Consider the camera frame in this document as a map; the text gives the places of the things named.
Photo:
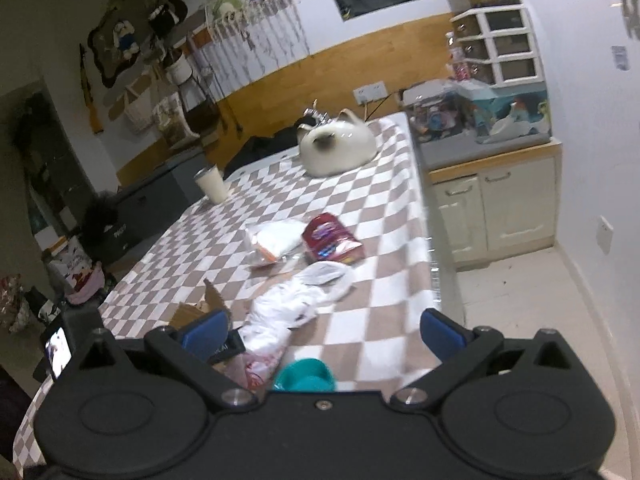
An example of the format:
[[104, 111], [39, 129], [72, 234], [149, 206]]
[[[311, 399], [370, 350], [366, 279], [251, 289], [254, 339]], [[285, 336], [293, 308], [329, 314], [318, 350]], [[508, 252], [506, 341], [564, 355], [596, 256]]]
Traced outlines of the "white wall socket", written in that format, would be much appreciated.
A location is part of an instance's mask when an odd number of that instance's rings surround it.
[[383, 81], [373, 84], [365, 84], [362, 87], [352, 90], [354, 98], [359, 105], [368, 104], [374, 101], [381, 101], [388, 97], [388, 91]]

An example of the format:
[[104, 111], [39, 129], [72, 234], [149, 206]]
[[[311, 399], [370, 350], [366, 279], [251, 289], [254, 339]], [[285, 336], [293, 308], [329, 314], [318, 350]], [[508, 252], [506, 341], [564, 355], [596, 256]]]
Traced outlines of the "brown cardboard box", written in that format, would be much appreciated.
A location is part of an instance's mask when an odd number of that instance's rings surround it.
[[205, 315], [222, 313], [226, 317], [226, 327], [232, 326], [232, 313], [226, 305], [224, 298], [216, 289], [215, 285], [209, 281], [204, 281], [204, 297], [196, 304], [185, 304], [180, 302], [174, 315], [169, 321], [169, 325], [177, 330], [186, 327], [188, 324], [201, 321]]

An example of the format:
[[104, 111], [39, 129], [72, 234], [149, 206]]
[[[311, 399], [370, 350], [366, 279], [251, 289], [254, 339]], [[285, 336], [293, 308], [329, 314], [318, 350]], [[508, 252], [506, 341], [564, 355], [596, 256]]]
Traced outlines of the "white cup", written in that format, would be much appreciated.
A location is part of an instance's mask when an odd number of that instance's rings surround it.
[[221, 204], [228, 200], [229, 189], [217, 166], [198, 170], [194, 181], [211, 203]]

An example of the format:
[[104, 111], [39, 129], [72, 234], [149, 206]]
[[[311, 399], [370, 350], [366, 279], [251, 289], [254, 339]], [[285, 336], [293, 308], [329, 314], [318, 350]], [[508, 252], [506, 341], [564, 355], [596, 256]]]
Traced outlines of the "colourful illustrated box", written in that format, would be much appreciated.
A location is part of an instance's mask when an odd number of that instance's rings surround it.
[[548, 92], [543, 82], [497, 87], [469, 80], [458, 82], [456, 92], [478, 144], [551, 136]]

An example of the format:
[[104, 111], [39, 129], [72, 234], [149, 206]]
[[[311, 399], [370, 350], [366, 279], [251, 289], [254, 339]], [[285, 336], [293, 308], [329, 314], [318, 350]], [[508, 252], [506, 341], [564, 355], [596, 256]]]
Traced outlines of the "pink labelled bottle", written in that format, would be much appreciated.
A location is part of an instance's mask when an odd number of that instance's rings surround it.
[[449, 52], [448, 70], [451, 77], [456, 81], [469, 80], [471, 78], [469, 66], [465, 62], [462, 47], [454, 36], [454, 32], [446, 32], [446, 41]]

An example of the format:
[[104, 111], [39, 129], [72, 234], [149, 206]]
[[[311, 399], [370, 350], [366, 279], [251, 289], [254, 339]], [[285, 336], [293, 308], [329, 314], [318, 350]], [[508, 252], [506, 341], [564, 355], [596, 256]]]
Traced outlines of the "checkered brown white tablecloth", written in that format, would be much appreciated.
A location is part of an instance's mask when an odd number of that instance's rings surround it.
[[367, 165], [314, 179], [297, 155], [280, 155], [242, 170], [222, 204], [189, 207], [107, 296], [105, 327], [118, 338], [141, 337], [199, 302], [207, 285], [241, 326], [256, 298], [311, 265], [303, 230], [332, 214], [363, 248], [348, 293], [319, 306], [267, 363], [247, 356], [232, 367], [233, 378], [259, 389], [280, 366], [318, 359], [342, 391], [390, 393], [432, 370], [436, 359], [419, 334], [435, 289], [416, 153], [403, 114], [377, 119], [371, 130], [378, 151]]

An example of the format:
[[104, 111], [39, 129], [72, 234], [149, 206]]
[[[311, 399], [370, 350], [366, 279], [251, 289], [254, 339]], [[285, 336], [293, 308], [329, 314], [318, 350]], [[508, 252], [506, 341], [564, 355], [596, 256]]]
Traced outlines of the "dark grey storage bin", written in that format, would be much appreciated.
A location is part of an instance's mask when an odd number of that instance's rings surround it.
[[137, 240], [162, 235], [186, 208], [204, 196], [194, 178], [208, 166], [202, 148], [189, 148], [112, 195], [108, 203]]

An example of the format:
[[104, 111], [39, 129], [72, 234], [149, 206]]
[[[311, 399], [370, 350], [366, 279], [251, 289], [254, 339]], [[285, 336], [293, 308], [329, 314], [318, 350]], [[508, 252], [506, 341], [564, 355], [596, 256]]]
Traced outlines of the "red snack bag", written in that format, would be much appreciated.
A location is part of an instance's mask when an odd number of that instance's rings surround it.
[[322, 212], [309, 221], [303, 230], [302, 240], [312, 261], [352, 264], [366, 256], [360, 240], [339, 218], [328, 212]]

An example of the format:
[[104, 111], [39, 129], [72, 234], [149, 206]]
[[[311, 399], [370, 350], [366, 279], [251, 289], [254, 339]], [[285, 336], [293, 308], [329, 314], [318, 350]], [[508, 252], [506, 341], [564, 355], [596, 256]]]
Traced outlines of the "clear box with toys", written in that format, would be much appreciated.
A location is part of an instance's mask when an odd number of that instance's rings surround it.
[[401, 90], [400, 106], [421, 143], [472, 132], [462, 97], [449, 79], [427, 80]]

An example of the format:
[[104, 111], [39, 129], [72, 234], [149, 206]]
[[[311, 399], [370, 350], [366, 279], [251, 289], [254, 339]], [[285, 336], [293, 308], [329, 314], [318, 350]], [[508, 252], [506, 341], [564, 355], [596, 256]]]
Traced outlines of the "white ceramic cat figurine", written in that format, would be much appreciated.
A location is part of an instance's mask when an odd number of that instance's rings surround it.
[[327, 122], [297, 126], [300, 162], [309, 177], [324, 178], [359, 168], [378, 154], [374, 132], [348, 108]]

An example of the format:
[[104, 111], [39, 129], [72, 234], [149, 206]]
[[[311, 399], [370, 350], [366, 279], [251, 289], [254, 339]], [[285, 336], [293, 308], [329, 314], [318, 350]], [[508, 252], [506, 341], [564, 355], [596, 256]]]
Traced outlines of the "white drawer organizer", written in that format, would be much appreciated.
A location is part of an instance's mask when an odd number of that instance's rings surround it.
[[472, 79], [498, 88], [544, 80], [524, 4], [466, 10], [450, 18], [450, 24]]

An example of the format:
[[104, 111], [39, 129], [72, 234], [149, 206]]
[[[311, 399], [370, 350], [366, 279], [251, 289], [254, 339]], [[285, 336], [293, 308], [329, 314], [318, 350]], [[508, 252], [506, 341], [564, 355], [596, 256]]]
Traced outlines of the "teal round object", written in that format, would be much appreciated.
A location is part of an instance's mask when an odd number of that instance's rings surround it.
[[283, 367], [272, 388], [288, 392], [333, 392], [335, 379], [325, 362], [302, 359]]

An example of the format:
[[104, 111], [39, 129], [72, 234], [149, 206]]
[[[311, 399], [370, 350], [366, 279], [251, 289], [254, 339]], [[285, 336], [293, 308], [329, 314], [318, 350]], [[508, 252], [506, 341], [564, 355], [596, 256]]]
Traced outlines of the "cream cabinet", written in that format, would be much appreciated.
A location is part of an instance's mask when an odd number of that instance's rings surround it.
[[561, 158], [552, 139], [427, 174], [458, 269], [554, 245]]

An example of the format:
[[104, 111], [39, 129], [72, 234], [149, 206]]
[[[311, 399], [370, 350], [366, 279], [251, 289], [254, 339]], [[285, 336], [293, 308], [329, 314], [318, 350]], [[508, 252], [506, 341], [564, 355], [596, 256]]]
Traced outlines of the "clear plastic wrapper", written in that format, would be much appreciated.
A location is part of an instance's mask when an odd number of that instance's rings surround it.
[[302, 244], [305, 228], [297, 219], [247, 223], [243, 226], [246, 263], [259, 268], [288, 258]]

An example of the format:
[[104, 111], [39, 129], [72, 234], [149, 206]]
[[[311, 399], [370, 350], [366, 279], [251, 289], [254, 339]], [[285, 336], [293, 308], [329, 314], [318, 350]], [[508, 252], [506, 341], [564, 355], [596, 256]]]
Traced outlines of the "white plastic bag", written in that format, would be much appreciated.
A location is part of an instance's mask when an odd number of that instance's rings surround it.
[[320, 307], [342, 299], [352, 284], [351, 266], [319, 261], [256, 297], [239, 329], [245, 365], [277, 366], [292, 331], [313, 320]]

